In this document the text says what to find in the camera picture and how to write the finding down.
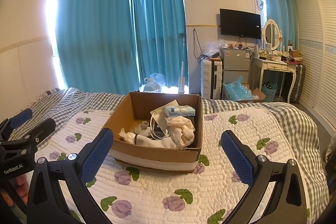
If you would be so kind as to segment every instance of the white louvered door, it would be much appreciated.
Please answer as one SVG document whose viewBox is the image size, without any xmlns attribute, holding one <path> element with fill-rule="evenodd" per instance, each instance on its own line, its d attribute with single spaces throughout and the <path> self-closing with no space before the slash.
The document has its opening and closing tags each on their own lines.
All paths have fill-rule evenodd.
<svg viewBox="0 0 336 224">
<path fill-rule="evenodd" d="M 315 108 L 336 127 L 336 0 L 319 2 L 325 37 L 325 56 Z"/>
<path fill-rule="evenodd" d="M 318 0 L 296 0 L 299 50 L 303 54 L 306 75 L 301 98 L 314 104 L 322 66 L 322 23 Z"/>
</svg>

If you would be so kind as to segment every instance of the suitcase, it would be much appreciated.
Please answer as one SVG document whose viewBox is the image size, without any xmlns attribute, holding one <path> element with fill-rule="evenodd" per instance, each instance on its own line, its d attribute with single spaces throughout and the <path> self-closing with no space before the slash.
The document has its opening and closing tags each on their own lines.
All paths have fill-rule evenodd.
<svg viewBox="0 0 336 224">
<path fill-rule="evenodd" d="M 295 84 L 294 84 L 292 93 L 289 98 L 289 101 L 291 103 L 296 103 L 296 104 L 299 103 L 301 93 L 302 93 L 303 83 L 305 82 L 305 74 L 306 74 L 306 66 L 302 64 L 296 65 Z M 292 85 L 292 80 L 293 80 L 293 74 L 286 73 L 285 82 L 283 83 L 283 89 L 282 89 L 283 98 L 286 99 L 286 101 L 288 98 L 290 87 Z"/>
<path fill-rule="evenodd" d="M 222 88 L 222 61 L 201 61 L 201 96 L 203 99 L 220 99 Z"/>
</svg>

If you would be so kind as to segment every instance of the finger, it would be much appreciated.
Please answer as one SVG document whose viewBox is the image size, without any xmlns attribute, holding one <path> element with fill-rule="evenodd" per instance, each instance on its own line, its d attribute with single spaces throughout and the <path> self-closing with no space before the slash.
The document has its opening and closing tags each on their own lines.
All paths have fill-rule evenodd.
<svg viewBox="0 0 336 224">
<path fill-rule="evenodd" d="M 28 202 L 28 193 L 25 194 L 23 197 L 22 197 L 22 200 L 27 203 Z"/>
<path fill-rule="evenodd" d="M 18 185 L 22 185 L 22 184 L 24 184 L 25 181 L 27 181 L 27 176 L 26 176 L 26 174 L 23 174 L 23 175 L 20 175 L 20 176 L 16 177 L 16 183 L 17 183 Z"/>
<path fill-rule="evenodd" d="M 3 196 L 3 199 L 6 201 L 7 205 L 9 207 L 12 207 L 13 206 L 13 201 L 12 199 L 10 198 L 10 196 L 7 194 L 7 193 L 4 193 L 4 192 L 1 192 L 2 196 Z"/>
<path fill-rule="evenodd" d="M 23 183 L 22 185 L 20 185 L 17 189 L 16 189 L 16 193 L 23 197 L 25 194 L 27 194 L 29 191 L 29 185 L 28 182 L 26 181 L 25 183 Z"/>
</svg>

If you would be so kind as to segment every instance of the vanity table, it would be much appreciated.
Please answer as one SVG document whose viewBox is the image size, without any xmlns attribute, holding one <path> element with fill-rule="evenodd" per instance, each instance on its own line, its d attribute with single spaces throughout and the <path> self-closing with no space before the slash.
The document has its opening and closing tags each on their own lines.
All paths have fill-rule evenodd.
<svg viewBox="0 0 336 224">
<path fill-rule="evenodd" d="M 275 71 L 282 71 L 282 72 L 290 72 L 293 74 L 293 80 L 292 80 L 292 84 L 288 93 L 288 98 L 287 98 L 287 103 L 289 103 L 289 98 L 290 95 L 292 93 L 294 84 L 295 84 L 295 79 L 296 79 L 296 65 L 292 65 L 292 64 L 287 64 L 285 62 L 278 62 L 278 61 L 271 61 L 271 60 L 262 60 L 259 59 L 257 57 L 254 57 L 254 65 L 256 67 L 261 68 L 261 72 L 260 72 L 260 81 L 259 81 L 259 89 L 261 90 L 261 85 L 263 84 L 263 75 L 264 75 L 264 70 L 268 69 L 268 70 L 275 70 Z M 253 68 L 253 88 L 255 87 L 255 71 L 256 68 Z M 285 74 L 283 74 L 282 77 L 282 82 L 281 82 L 281 88 L 280 88 L 280 96 L 281 96 L 281 92 L 282 92 L 282 88 L 284 85 L 284 81 L 285 81 Z"/>
</svg>

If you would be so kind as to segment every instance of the green curtain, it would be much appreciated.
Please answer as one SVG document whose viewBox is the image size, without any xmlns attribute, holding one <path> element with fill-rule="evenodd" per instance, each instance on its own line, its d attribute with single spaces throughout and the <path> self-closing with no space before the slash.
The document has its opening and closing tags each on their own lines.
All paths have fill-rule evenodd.
<svg viewBox="0 0 336 224">
<path fill-rule="evenodd" d="M 119 94 L 139 88 L 129 0 L 58 0 L 55 31 L 68 86 Z"/>
<path fill-rule="evenodd" d="M 297 11 L 295 0 L 266 0 L 267 19 L 273 19 L 282 30 L 283 45 L 287 51 L 288 40 L 298 47 Z"/>
<path fill-rule="evenodd" d="M 183 0 L 132 0 L 141 78 L 165 76 L 178 86 L 181 62 L 188 84 L 188 60 Z"/>
</svg>

